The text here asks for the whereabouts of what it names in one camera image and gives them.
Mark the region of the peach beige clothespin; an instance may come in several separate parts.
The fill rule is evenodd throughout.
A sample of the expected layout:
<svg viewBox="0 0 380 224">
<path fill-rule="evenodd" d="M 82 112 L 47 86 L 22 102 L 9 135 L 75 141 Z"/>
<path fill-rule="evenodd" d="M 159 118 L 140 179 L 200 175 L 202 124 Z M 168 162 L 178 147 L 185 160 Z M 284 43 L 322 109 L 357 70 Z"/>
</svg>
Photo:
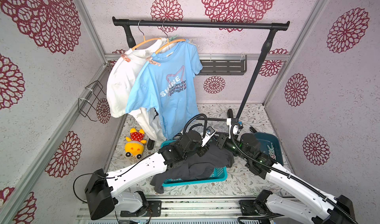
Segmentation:
<svg viewBox="0 0 380 224">
<path fill-rule="evenodd" d="M 153 60 L 153 57 L 148 57 L 148 58 L 146 59 L 146 61 L 147 61 L 148 63 L 152 64 L 152 65 L 161 66 L 161 64 L 160 64 L 159 62 L 156 62 L 156 61 Z"/>
</svg>

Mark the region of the pink clothespin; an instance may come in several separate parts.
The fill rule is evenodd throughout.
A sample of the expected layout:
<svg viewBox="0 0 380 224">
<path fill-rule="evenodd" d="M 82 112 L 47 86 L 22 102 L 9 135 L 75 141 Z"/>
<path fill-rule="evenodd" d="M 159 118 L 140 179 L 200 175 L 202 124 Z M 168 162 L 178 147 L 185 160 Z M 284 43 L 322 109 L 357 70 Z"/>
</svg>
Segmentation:
<svg viewBox="0 0 380 224">
<path fill-rule="evenodd" d="M 126 62 L 131 62 L 131 59 L 128 58 L 127 54 L 121 54 L 121 58 L 123 58 Z"/>
</svg>

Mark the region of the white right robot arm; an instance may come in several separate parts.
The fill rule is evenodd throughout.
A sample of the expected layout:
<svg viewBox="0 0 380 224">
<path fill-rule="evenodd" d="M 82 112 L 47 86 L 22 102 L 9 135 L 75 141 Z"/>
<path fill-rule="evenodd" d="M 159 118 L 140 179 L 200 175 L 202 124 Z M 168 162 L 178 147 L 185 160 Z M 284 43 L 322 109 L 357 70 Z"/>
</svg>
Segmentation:
<svg viewBox="0 0 380 224">
<path fill-rule="evenodd" d="M 289 201 L 271 191 L 261 191 L 249 207 L 262 218 L 282 215 L 303 224 L 356 223 L 350 199 L 323 192 L 288 171 L 261 151 L 261 144 L 254 134 L 243 134 L 236 141 L 226 133 L 216 133 L 209 143 L 244 159 L 246 167 L 254 175 L 276 184 L 298 199 L 297 202 Z"/>
</svg>

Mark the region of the white t-shirt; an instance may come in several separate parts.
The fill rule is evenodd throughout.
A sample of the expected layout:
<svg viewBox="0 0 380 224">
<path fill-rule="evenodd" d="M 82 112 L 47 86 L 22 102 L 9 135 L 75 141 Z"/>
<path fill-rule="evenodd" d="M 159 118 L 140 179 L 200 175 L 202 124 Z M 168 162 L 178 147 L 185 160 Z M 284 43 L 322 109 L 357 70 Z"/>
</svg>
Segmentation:
<svg viewBox="0 0 380 224">
<path fill-rule="evenodd" d="M 167 39 L 161 38 L 161 40 L 153 41 L 153 44 L 146 49 L 132 51 L 130 48 L 123 54 L 127 54 L 131 62 L 126 62 L 120 57 L 115 63 L 107 81 L 106 91 L 112 117 L 119 118 L 127 113 L 126 107 L 130 91 L 143 65 L 146 63 L 146 59 L 165 43 L 167 43 Z M 139 108 L 128 114 L 134 117 L 150 140 L 158 142 L 166 140 L 162 133 L 159 116 L 156 115 L 154 108 L 150 110 Z"/>
</svg>

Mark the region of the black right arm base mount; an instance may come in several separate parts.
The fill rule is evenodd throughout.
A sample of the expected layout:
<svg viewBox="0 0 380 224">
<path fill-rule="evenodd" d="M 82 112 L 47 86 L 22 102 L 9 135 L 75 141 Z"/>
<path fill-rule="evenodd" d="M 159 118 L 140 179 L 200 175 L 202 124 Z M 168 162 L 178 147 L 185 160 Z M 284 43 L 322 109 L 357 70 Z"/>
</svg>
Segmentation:
<svg viewBox="0 0 380 224">
<path fill-rule="evenodd" d="M 255 199 L 244 199 L 239 201 L 243 216 L 272 216 L 274 213 L 266 206 L 267 199 L 273 192 L 263 190 Z"/>
</svg>

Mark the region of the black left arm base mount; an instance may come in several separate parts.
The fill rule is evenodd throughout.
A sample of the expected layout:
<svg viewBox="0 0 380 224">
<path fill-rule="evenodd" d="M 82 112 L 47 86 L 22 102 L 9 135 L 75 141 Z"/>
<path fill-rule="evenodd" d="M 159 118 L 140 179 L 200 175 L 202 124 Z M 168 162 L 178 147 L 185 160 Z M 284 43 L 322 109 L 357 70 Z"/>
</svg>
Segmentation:
<svg viewBox="0 0 380 224">
<path fill-rule="evenodd" d="M 127 210 L 120 211 L 120 217 L 160 217 L 162 209 L 161 200 L 147 200 L 142 191 L 128 193 Z"/>
</svg>

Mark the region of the wooden hanger with metal hook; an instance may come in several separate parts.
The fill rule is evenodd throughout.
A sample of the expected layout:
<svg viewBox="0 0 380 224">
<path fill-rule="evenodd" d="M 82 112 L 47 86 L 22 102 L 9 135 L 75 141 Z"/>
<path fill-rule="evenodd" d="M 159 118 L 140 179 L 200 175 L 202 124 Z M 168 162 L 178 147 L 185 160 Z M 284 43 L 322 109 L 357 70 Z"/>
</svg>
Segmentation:
<svg viewBox="0 0 380 224">
<path fill-rule="evenodd" d="M 152 41 L 158 41 L 158 40 L 161 40 L 161 37 L 160 37 L 160 38 L 146 39 L 144 32 L 143 32 L 142 30 L 140 30 L 140 23 L 141 23 L 142 21 L 143 21 L 143 20 L 140 20 L 140 21 L 138 22 L 138 30 L 139 30 L 139 31 L 142 33 L 142 35 L 143 35 L 143 41 L 140 42 L 139 44 L 133 46 L 133 47 L 131 48 L 132 51 L 136 50 L 138 47 L 140 47 L 140 46 L 142 46 L 142 45 L 144 45 L 144 44 L 146 44 L 146 43 L 149 43 L 149 42 L 152 42 Z"/>
</svg>

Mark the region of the mint green clothespin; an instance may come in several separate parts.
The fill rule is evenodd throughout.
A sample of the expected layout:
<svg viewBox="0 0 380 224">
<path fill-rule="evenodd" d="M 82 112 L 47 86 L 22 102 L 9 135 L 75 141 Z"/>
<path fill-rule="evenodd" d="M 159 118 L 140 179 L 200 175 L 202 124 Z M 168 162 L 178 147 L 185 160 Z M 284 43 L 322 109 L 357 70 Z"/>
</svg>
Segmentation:
<svg viewBox="0 0 380 224">
<path fill-rule="evenodd" d="M 172 37 L 168 38 L 168 42 L 174 41 L 178 37 L 179 37 L 179 35 L 172 36 Z"/>
</svg>

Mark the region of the light blue t-shirt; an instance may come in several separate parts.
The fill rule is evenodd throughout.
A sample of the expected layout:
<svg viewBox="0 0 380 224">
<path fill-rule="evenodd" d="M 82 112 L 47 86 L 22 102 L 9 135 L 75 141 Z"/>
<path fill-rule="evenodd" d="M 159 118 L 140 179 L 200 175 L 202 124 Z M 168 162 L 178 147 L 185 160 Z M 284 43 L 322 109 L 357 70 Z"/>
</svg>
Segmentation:
<svg viewBox="0 0 380 224">
<path fill-rule="evenodd" d="M 199 114 L 194 78 L 203 66 L 189 40 L 151 57 L 161 66 L 145 63 L 130 91 L 126 112 L 154 108 L 164 137 L 171 139 Z"/>
</svg>

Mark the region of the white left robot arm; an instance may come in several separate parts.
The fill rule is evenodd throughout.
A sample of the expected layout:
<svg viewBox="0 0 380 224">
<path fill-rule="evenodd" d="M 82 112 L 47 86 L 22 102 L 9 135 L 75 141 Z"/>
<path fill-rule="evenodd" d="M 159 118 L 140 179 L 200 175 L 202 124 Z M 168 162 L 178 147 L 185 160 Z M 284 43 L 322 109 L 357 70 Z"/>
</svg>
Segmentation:
<svg viewBox="0 0 380 224">
<path fill-rule="evenodd" d="M 91 220 L 99 220 L 116 210 L 136 216 L 144 214 L 148 201 L 143 192 L 124 193 L 124 190 L 144 179 L 181 167 L 190 158 L 205 155 L 209 149 L 207 143 L 215 133 L 212 127 L 203 135 L 190 130 L 134 165 L 108 173 L 103 169 L 90 173 L 85 195 Z"/>
</svg>

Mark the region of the white clothespin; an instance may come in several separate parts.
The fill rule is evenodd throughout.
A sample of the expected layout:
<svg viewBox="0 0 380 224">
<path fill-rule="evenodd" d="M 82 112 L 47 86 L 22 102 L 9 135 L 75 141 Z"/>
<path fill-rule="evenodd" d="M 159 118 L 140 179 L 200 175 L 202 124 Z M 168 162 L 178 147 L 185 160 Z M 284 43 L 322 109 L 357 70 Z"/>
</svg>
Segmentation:
<svg viewBox="0 0 380 224">
<path fill-rule="evenodd" d="M 199 45 L 197 45 L 195 42 L 194 42 L 195 39 L 189 39 L 189 44 L 192 44 L 196 47 L 199 47 Z"/>
</svg>

